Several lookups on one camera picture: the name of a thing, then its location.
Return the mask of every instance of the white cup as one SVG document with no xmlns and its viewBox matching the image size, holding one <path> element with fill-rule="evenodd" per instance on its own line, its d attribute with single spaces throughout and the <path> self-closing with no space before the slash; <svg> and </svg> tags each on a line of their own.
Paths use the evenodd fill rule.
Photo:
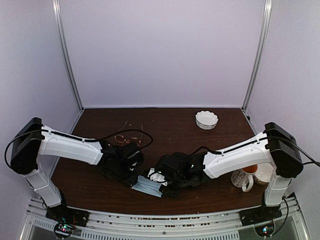
<svg viewBox="0 0 320 240">
<path fill-rule="evenodd" d="M 248 173 L 243 169 L 233 171 L 231 182 L 237 188 L 241 188 L 244 193 L 249 192 L 254 185 L 254 175 L 256 172 Z"/>
</svg>

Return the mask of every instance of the dark wood tabletop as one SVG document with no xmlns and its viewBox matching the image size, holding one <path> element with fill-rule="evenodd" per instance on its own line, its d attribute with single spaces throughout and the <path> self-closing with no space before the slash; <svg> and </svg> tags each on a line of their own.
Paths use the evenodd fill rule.
<svg viewBox="0 0 320 240">
<path fill-rule="evenodd" d="M 143 172 L 154 167 L 162 155 L 174 152 L 190 154 L 199 146 L 218 150 L 254 136 L 240 109 L 214 108 L 219 122 L 212 130 L 197 127 L 195 114 L 204 108 L 120 108 L 86 109 L 73 134 L 85 138 L 101 138 L 120 130 L 135 128 L 150 133 L 154 143 L 143 149 Z M 140 137 L 140 133 L 123 134 Z M 148 143 L 147 136 L 142 144 Z M 122 214 L 180 215 L 212 213 L 258 206 L 264 186 L 255 184 L 243 193 L 232 185 L 231 173 L 212 179 L 198 187 L 185 188 L 178 198 L 155 197 L 130 189 L 99 174 L 97 166 L 61 158 L 52 176 L 71 207 Z"/>
</svg>

